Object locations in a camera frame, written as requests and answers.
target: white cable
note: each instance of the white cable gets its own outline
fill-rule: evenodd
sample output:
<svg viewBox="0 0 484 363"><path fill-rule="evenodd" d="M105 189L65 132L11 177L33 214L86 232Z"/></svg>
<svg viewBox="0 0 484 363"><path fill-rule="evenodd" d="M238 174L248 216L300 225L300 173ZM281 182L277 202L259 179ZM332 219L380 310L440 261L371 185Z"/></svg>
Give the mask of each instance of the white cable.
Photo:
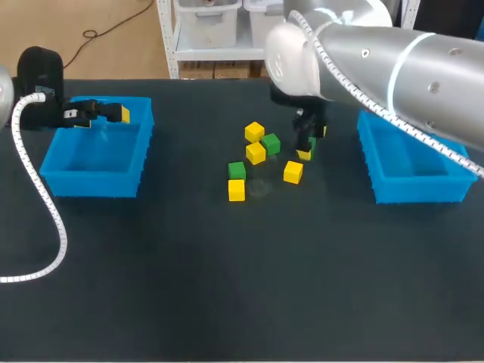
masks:
<svg viewBox="0 0 484 363"><path fill-rule="evenodd" d="M312 44L314 45L316 52L320 56L327 70L329 70L329 72L341 84L341 86L344 87L344 89L347 90L361 104L363 104L363 106L365 106L366 108L368 108L369 110L377 114L382 119L388 121L395 127L401 129L403 132L406 132L410 136L416 138L418 141L423 142L425 145L436 150L439 154L444 155L445 157L456 162L460 166L463 166L465 169L470 170L474 174L478 175L480 178L484 178L484 168L482 168L480 165L476 164L472 160L469 160L465 156L460 155L459 153L456 153L450 147L445 146L442 142L439 142L436 139L431 138L429 135L425 134L424 132L416 129L412 125L400 119L394 113L387 110L385 107L381 107L371 98L369 98L361 89L359 89L356 85L354 85L340 71L340 69L336 66L336 64L333 63L333 61L324 50L321 43L319 42L318 38L314 36L314 33L311 27L309 26L308 22L304 18L304 16L302 16L301 13L296 10L292 10L290 12L290 16L299 24L302 30L309 37L310 41L312 41Z"/></svg>
<svg viewBox="0 0 484 363"><path fill-rule="evenodd" d="M51 216L57 227L57 230L59 232L59 239L60 239L59 253L57 254L57 257L55 258L55 260L46 268L28 275L0 277L1 284L30 281L30 280L35 280L37 278L46 276L47 274L50 274L51 272L53 272L61 264L62 260L66 256L66 251L67 251L67 233L66 233L66 228L64 227L64 223L62 222L61 215L57 211L57 208L55 207L54 202L52 201L51 197L48 195L48 192L45 189L39 175L37 174L35 168L33 167L32 162L30 161L29 155L27 154L25 147L23 146L22 135L20 134L20 115L22 114L22 111L26 107L26 105L33 104L36 102L45 102L45 94L32 93L31 95L21 98L17 102L14 108L14 112L12 113L12 122L11 122L12 136L14 137L15 147L17 148L17 151L20 156L20 159L22 160L23 166L25 166L25 170L29 173L33 184L36 186L37 191L39 192L40 196L44 200L44 203L47 206L48 211L51 213Z"/></svg>

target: white shelf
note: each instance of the white shelf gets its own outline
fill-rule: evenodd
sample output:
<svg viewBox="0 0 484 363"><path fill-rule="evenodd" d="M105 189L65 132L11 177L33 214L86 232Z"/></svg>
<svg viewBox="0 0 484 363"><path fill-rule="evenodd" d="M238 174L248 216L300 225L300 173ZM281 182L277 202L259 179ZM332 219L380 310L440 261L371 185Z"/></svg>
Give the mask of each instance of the white shelf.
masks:
<svg viewBox="0 0 484 363"><path fill-rule="evenodd" d="M241 9L237 16L237 44L233 48L193 49L177 22L174 34L175 57L178 61L257 61L264 59L264 50L252 46L249 14Z"/></svg>

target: black mat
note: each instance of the black mat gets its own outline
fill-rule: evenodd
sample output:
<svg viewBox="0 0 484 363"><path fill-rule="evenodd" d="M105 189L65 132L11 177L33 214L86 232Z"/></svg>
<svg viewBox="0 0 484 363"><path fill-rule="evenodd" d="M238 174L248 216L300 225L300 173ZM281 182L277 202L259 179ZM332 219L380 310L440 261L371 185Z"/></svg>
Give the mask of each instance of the black mat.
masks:
<svg viewBox="0 0 484 363"><path fill-rule="evenodd" d="M63 265L0 286L0 361L484 358L484 187L461 205L377 206L355 130L331 106L301 185L281 181L293 111L251 82L68 82L153 99L136 200L57 200ZM282 155L228 203L227 163L261 122ZM40 166L52 133L24 132ZM57 232L0 134L0 275L55 257Z"/></svg>

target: robotic arm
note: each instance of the robotic arm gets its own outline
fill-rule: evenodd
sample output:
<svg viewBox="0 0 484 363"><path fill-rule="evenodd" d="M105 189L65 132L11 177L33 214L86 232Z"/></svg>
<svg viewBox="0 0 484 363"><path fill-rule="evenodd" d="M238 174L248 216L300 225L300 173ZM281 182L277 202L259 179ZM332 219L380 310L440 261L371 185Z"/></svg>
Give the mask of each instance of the robotic arm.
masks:
<svg viewBox="0 0 484 363"><path fill-rule="evenodd" d="M484 43L392 28L380 0L284 0L284 12L287 22L266 45L268 73L283 94L361 107L311 33L343 78L389 114L484 150Z"/></svg>
<svg viewBox="0 0 484 363"><path fill-rule="evenodd" d="M17 77L11 79L6 68L0 66L0 129L9 124L14 104L34 92L44 93L46 100L26 107L21 115L22 129L91 127L91 121L98 116L112 123L129 123L129 111L121 104L64 98L61 57L54 51L31 47L20 56Z"/></svg>

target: power cord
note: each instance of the power cord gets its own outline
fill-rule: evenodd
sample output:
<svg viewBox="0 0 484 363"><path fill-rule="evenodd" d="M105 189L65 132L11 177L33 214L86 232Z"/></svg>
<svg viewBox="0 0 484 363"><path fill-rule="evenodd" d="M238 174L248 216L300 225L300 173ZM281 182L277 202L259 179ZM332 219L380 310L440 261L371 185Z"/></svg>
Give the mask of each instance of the power cord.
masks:
<svg viewBox="0 0 484 363"><path fill-rule="evenodd" d="M79 49L77 50L77 52L74 54L74 57L73 59L71 59L65 66L64 66L64 69L68 68L68 66L70 66L77 58L77 56L79 55L79 53L83 50L83 48L89 44L90 42L92 42L94 39L97 39L97 38L100 38L102 36L105 36L106 34L112 32L113 30L115 30L116 28L119 28L120 26L122 26L124 23L127 23L129 22L131 19L134 19L136 17L138 17L139 15L143 14L145 11L147 11L149 8L151 8L151 5L153 5L154 3L154 0L151 0L150 4L148 4L148 6L146 8L144 8L143 10L139 11L138 13L136 14L133 14L131 17L128 17L126 18L125 20L119 22L118 24L116 24L115 26L109 28L108 30L106 30L105 32L102 32L101 34L98 34L97 31L93 30L93 29L89 29L89 30L85 30L84 32L82 32L82 36L84 38L86 38L87 40L84 42L84 44L82 44Z"/></svg>

